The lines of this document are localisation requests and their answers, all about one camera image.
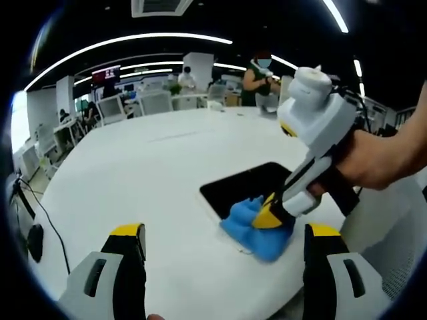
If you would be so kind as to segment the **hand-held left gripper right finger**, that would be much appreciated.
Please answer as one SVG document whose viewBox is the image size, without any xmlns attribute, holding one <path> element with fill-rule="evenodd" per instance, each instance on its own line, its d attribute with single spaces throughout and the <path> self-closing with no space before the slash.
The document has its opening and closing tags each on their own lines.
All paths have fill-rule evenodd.
<svg viewBox="0 0 427 320">
<path fill-rule="evenodd" d="M 304 262 L 304 319 L 378 319 L 391 304 L 381 275 L 330 226 L 305 226 Z"/>
</svg>

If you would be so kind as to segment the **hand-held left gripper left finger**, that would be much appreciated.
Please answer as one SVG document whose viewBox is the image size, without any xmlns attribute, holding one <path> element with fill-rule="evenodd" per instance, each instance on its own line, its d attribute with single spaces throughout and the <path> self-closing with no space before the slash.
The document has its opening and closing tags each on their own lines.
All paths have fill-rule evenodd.
<svg viewBox="0 0 427 320">
<path fill-rule="evenodd" d="M 145 319 L 145 225 L 115 228 L 67 278 L 58 300 L 69 319 Z"/>
</svg>

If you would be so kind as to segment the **person's right hand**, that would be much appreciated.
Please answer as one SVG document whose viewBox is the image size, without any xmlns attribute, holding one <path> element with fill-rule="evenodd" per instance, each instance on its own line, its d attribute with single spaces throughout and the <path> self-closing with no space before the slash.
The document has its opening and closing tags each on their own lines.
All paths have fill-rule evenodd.
<svg viewBox="0 0 427 320">
<path fill-rule="evenodd" d="M 352 186 L 385 189 L 402 178 L 400 139 L 357 130 L 334 167 Z"/>
</svg>

